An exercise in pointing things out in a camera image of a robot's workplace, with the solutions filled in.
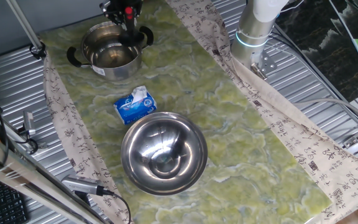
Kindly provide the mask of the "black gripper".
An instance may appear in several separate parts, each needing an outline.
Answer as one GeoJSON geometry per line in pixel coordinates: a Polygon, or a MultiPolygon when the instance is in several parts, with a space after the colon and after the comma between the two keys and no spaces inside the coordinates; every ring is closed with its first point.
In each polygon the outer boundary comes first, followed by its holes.
{"type": "Polygon", "coordinates": [[[134,10],[135,18],[138,18],[142,12],[143,0],[105,0],[99,7],[105,17],[107,17],[115,25],[121,26],[127,30],[124,11],[127,7],[134,10]]]}

